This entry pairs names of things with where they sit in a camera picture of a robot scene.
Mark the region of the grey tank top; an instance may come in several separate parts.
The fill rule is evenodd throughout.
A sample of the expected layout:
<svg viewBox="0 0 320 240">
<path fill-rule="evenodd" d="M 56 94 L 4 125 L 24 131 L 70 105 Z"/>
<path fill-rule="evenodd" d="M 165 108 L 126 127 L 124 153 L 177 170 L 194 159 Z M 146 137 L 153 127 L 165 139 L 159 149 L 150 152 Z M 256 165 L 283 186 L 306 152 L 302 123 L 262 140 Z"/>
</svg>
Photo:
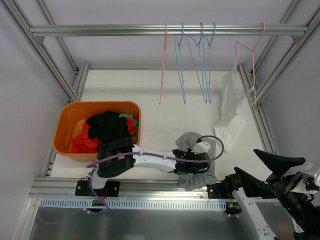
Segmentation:
<svg viewBox="0 0 320 240">
<path fill-rule="evenodd" d="M 193 149 L 196 145 L 196 141 L 202 135 L 196 132 L 186 132 L 180 136 L 176 141 L 176 145 L 179 150 L 187 151 L 188 149 Z M 204 173 L 188 173 L 180 175 L 178 179 L 178 187 L 191 191 L 194 189 L 200 189 L 207 185 L 214 185 L 217 182 L 217 177 L 215 176 L 215 163 L 212 161 L 210 163 L 210 168 Z"/>
</svg>

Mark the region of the green tank top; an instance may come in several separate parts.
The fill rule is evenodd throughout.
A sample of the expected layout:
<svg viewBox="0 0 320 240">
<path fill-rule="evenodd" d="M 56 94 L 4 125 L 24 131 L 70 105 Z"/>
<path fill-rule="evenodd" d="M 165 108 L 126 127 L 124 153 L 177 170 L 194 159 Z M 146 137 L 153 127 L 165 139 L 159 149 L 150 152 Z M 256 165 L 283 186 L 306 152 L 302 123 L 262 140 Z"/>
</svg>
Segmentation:
<svg viewBox="0 0 320 240">
<path fill-rule="evenodd" d="M 128 132 L 131 135 L 133 142 L 136 142 L 139 135 L 139 122 L 134 119 L 132 114 L 121 113 L 119 118 L 125 118 L 127 120 Z"/>
</svg>

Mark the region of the white cloth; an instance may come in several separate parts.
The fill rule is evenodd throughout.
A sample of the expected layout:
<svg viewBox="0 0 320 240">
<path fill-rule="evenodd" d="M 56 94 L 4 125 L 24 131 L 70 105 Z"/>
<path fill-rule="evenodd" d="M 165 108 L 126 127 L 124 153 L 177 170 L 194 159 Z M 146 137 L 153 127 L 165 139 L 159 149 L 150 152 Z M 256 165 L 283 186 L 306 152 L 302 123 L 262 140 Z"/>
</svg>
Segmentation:
<svg viewBox="0 0 320 240">
<path fill-rule="evenodd" d="M 246 93 L 237 66 L 238 62 L 235 62 L 232 70 L 222 77 L 220 121 L 214 126 L 214 133 L 223 142 L 225 153 L 236 145 L 246 124 L 241 117 Z"/>
</svg>

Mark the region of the black tank top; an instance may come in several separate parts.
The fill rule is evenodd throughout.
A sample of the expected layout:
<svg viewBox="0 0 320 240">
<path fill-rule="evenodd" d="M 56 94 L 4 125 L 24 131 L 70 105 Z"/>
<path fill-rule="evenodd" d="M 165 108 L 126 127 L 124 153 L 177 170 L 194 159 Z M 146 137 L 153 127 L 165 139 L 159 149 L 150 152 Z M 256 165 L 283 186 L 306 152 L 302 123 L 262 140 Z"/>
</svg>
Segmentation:
<svg viewBox="0 0 320 240">
<path fill-rule="evenodd" d="M 119 112 L 107 110 L 89 117 L 86 120 L 86 123 L 90 126 L 88 137 L 91 139 L 97 138 L 102 143 L 131 137 L 128 131 L 127 120 L 124 117 L 119 118 L 119 115 Z"/>
</svg>

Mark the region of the red tank top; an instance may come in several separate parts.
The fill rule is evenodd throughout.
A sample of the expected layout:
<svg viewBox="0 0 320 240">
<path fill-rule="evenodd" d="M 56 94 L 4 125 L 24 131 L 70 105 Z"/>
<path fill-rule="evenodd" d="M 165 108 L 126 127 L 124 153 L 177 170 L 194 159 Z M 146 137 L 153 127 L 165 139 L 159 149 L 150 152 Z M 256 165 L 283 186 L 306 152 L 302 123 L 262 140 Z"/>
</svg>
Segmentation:
<svg viewBox="0 0 320 240">
<path fill-rule="evenodd" d="M 102 143 L 99 139 L 89 138 L 88 131 L 90 126 L 85 121 L 82 126 L 82 132 L 72 139 L 71 153 L 73 154 L 95 154 L 98 152 L 98 146 Z"/>
</svg>

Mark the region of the blue wire hanger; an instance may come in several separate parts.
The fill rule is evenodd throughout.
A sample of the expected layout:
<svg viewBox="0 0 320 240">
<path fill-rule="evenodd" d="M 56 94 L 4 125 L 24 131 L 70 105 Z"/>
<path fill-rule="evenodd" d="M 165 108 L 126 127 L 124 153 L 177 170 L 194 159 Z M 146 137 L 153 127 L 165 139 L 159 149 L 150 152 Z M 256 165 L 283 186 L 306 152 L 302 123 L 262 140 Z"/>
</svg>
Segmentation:
<svg viewBox="0 0 320 240">
<path fill-rule="evenodd" d="M 181 56 L 181 47 L 184 39 L 184 32 L 185 32 L 185 26 L 182 23 L 181 36 L 180 38 L 178 38 L 177 36 L 174 37 L 174 43 L 175 43 L 174 46 L 175 46 L 175 62 L 177 66 L 177 74 L 178 74 L 179 84 L 181 88 L 182 101 L 184 104 L 186 104 L 186 92 L 185 92 L 184 75 L 183 75 L 183 61 Z"/>
</svg>

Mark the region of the pink wire hanger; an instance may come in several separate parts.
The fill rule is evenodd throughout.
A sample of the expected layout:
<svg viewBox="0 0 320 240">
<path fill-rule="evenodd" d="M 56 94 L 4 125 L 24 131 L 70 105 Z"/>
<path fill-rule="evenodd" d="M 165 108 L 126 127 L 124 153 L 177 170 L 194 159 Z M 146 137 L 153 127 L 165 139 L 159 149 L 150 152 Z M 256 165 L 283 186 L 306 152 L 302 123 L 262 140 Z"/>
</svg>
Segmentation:
<svg viewBox="0 0 320 240">
<path fill-rule="evenodd" d="M 160 81 L 160 93 L 159 93 L 159 105 L 162 103 L 163 86 L 164 86 L 164 75 L 167 57 L 167 46 L 168 46 L 168 25 L 165 23 L 164 28 L 164 44 L 163 44 L 163 58 L 162 58 L 162 69 L 161 69 L 161 81 Z"/>
</svg>

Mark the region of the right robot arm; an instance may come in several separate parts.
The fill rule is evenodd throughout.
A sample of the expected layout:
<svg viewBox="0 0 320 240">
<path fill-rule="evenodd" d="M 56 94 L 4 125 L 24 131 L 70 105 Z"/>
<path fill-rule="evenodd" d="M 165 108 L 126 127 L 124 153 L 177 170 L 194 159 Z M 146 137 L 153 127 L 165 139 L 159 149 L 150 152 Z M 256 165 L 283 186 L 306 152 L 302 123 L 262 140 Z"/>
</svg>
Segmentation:
<svg viewBox="0 0 320 240">
<path fill-rule="evenodd" d="M 285 217 L 293 222 L 294 240 L 320 238 L 320 207 L 313 204 L 320 191 L 320 164 L 304 157 L 286 157 L 254 149 L 270 170 L 266 180 L 259 180 L 240 167 L 218 185 L 228 198 L 239 205 L 248 239 L 282 240 L 280 228 Z"/>
</svg>

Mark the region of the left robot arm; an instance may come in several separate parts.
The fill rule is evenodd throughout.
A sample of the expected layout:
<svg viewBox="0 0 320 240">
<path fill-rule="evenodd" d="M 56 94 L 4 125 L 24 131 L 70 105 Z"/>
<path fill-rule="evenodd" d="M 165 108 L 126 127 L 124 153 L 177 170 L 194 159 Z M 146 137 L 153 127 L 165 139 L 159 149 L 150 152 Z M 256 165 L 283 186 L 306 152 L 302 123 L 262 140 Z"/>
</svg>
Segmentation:
<svg viewBox="0 0 320 240">
<path fill-rule="evenodd" d="M 92 171 L 88 175 L 86 189 L 99 198 L 112 190 L 107 186 L 109 178 L 117 177 L 134 167 L 187 177 L 204 174 L 211 167 L 211 148 L 211 144 L 203 141 L 202 137 L 185 150 L 175 149 L 170 152 L 145 151 L 135 144 L 129 144 L 127 137 L 105 143 L 98 147 L 97 161 L 87 166 Z"/>
</svg>

